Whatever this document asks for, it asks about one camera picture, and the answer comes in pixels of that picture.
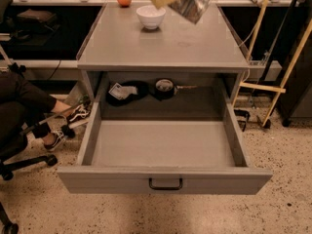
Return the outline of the grey open top drawer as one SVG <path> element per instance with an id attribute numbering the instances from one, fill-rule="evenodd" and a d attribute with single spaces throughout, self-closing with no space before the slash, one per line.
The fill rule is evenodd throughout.
<path id="1" fill-rule="evenodd" d="M 100 88 L 76 164 L 58 168 L 71 193 L 255 194 L 272 177 L 251 164 L 223 85 L 124 107 L 105 96 Z M 182 178 L 183 187 L 152 190 L 150 178 Z"/>

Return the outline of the white ceramic bowl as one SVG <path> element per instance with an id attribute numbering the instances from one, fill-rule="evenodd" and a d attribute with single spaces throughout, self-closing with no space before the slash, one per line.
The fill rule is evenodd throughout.
<path id="1" fill-rule="evenodd" d="M 157 9 L 153 5 L 145 5 L 136 10 L 139 22 L 146 29 L 156 29 L 163 21 L 166 14 L 164 8 Z"/>

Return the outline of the grey metal cabinet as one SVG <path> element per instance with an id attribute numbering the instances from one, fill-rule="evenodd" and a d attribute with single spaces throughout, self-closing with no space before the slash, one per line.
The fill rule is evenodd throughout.
<path id="1" fill-rule="evenodd" d="M 107 93 L 113 84 L 129 81 L 147 83 L 149 94 L 144 98 L 158 101 L 197 87 L 223 85 L 232 105 L 248 65 L 219 7 L 211 5 L 196 24 L 168 10 L 154 30 L 139 22 L 139 7 L 122 9 L 109 3 L 97 17 L 78 60 L 92 100 L 91 114 L 100 88 Z M 155 97 L 159 79 L 174 82 L 173 97 Z"/>

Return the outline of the black cloth with paper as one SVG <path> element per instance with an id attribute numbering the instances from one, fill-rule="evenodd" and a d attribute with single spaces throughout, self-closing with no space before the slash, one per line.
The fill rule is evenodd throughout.
<path id="1" fill-rule="evenodd" d="M 129 81 L 113 84 L 106 94 L 106 102 L 113 106 L 122 106 L 132 101 L 145 98 L 149 86 L 142 81 Z"/>

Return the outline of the black white sneaker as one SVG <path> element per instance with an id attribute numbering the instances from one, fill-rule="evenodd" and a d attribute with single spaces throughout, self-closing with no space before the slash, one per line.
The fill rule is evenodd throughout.
<path id="1" fill-rule="evenodd" d="M 48 133 L 43 137 L 44 147 L 47 151 L 54 151 L 66 140 L 66 136 L 62 130 L 56 130 Z"/>
<path id="2" fill-rule="evenodd" d="M 89 103 L 85 102 L 78 105 L 73 112 L 66 118 L 69 128 L 75 128 L 80 125 L 86 124 L 90 116 Z"/>

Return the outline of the seated person in black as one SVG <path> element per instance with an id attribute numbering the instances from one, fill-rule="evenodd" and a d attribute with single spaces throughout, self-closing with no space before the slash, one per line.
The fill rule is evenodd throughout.
<path id="1" fill-rule="evenodd" d="M 45 113 L 60 113 L 66 119 L 75 108 L 15 72 L 0 73 L 0 143 L 23 124 L 30 127 L 44 120 Z"/>

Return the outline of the black office chair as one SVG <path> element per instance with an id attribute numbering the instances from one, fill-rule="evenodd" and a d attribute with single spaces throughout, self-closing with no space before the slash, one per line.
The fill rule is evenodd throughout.
<path id="1" fill-rule="evenodd" d="M 4 180 L 10 180 L 13 178 L 13 171 L 19 170 L 30 165 L 34 165 L 40 162 L 45 162 L 48 166 L 53 166 L 58 162 L 55 155 L 44 155 L 31 159 L 18 161 L 11 164 L 5 164 L 5 161 L 11 157 L 21 153 L 27 146 L 26 135 L 32 132 L 36 127 L 46 123 L 47 120 L 43 120 L 35 123 L 34 125 L 23 129 L 18 127 L 12 133 L 10 133 L 6 139 L 0 143 L 0 176 Z M 0 202 L 0 221 L 3 223 L 3 229 L 1 234 L 18 234 L 19 226 L 16 223 L 12 223 L 6 214 L 6 211 Z"/>

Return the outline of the wooden easel frame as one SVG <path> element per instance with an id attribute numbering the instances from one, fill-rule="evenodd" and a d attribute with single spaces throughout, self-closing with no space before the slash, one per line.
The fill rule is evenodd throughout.
<path id="1" fill-rule="evenodd" d="M 253 37 L 249 46 L 249 50 L 248 53 L 246 55 L 246 60 L 250 61 L 250 57 L 253 51 L 253 47 L 254 47 L 254 43 L 255 40 L 257 38 L 257 34 L 259 32 L 262 20 L 264 18 L 264 14 L 267 8 L 269 0 L 263 0 L 262 5 L 261 5 L 261 9 L 260 9 L 260 13 L 259 16 L 257 18 L 256 24 L 254 26 L 254 31 L 253 31 Z M 239 87 L 240 88 L 247 88 L 247 89 L 252 89 L 253 91 L 255 90 L 261 90 L 261 91 L 268 91 L 268 92 L 272 92 L 275 94 L 275 96 L 273 97 L 273 100 L 270 104 L 270 107 L 266 113 L 266 116 L 263 120 L 259 121 L 259 124 L 262 128 L 267 128 L 268 122 L 269 122 L 269 118 L 276 106 L 276 103 L 280 97 L 281 94 L 284 94 L 286 92 L 285 90 L 285 85 L 288 82 L 290 75 L 294 69 L 295 64 L 297 63 L 298 59 L 299 59 L 299 55 L 301 54 L 310 34 L 312 31 L 312 20 L 309 21 L 308 25 L 306 26 L 306 29 L 301 37 L 301 40 L 299 41 L 298 47 L 295 49 L 295 52 L 293 54 L 293 57 L 291 59 L 290 64 L 288 65 L 288 68 L 283 76 L 283 79 L 280 83 L 279 86 L 268 86 L 268 85 L 261 85 L 261 82 L 264 81 L 264 79 L 266 78 L 266 75 L 269 71 L 269 68 L 271 66 L 272 63 L 272 54 L 274 52 L 274 49 L 276 47 L 276 43 L 279 41 L 279 39 L 282 36 L 282 33 L 285 31 L 286 29 L 286 25 L 289 23 L 290 17 L 293 14 L 293 10 L 294 7 L 296 6 L 297 0 L 292 0 L 291 4 L 289 5 L 289 8 L 281 22 L 281 25 L 277 31 L 277 34 L 271 44 L 270 50 L 268 52 L 268 54 L 265 56 L 265 68 L 264 71 L 262 73 L 262 75 L 260 76 L 260 78 L 257 80 L 256 83 L 248 83 L 246 82 L 244 79 L 241 80 Z"/>

